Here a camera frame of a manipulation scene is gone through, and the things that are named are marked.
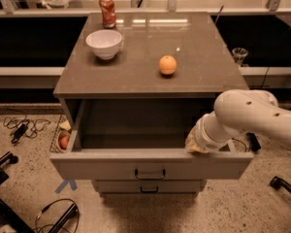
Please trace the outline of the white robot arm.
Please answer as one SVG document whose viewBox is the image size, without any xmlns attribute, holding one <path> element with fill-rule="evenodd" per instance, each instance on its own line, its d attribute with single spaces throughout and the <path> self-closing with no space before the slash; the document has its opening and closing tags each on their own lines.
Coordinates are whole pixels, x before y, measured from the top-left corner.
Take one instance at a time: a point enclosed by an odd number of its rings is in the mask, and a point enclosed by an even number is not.
<svg viewBox="0 0 291 233">
<path fill-rule="evenodd" d="M 185 140 L 189 152 L 216 152 L 242 133 L 258 133 L 291 149 L 291 111 L 281 109 L 265 90 L 221 93 L 213 111 L 203 115 Z"/>
</svg>

